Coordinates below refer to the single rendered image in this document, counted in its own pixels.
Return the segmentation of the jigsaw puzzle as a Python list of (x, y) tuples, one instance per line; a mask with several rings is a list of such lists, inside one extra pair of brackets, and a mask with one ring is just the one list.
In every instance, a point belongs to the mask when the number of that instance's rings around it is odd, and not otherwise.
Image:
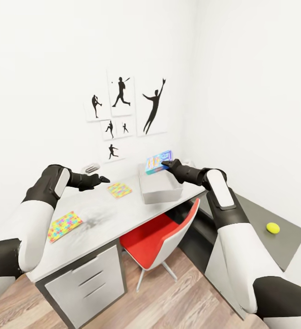
[(128, 186), (126, 186), (125, 184), (120, 185), (119, 182), (107, 187), (107, 189), (114, 195), (116, 199), (121, 198), (126, 194), (132, 192), (132, 190)]
[(50, 224), (48, 239), (51, 243), (67, 234), (83, 221), (72, 211)]

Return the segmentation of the tennis ball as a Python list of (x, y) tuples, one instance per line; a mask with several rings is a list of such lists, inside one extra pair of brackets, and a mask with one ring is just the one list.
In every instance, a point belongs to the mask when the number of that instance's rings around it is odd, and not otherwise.
[(280, 227), (276, 223), (268, 223), (267, 225), (268, 231), (272, 233), (279, 233)]

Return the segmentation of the toy box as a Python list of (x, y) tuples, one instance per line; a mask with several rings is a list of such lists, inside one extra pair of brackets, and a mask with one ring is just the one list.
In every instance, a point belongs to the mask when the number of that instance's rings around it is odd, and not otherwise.
[(145, 204), (178, 201), (183, 192), (175, 175), (168, 170), (147, 175), (145, 164), (138, 164), (139, 178)]

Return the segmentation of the board game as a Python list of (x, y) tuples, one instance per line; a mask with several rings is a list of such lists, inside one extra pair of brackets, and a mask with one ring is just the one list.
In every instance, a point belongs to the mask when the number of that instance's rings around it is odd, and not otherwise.
[(171, 149), (148, 158), (145, 165), (145, 174), (152, 175), (163, 170), (169, 170), (169, 168), (161, 164), (161, 162), (170, 160), (174, 160), (173, 152)]

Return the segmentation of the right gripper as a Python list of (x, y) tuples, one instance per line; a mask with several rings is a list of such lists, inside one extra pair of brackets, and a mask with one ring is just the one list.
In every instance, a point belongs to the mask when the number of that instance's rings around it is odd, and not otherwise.
[(183, 184), (185, 181), (188, 182), (188, 174), (192, 167), (184, 166), (179, 159), (162, 161), (161, 164), (169, 168), (169, 171), (175, 175), (180, 184)]

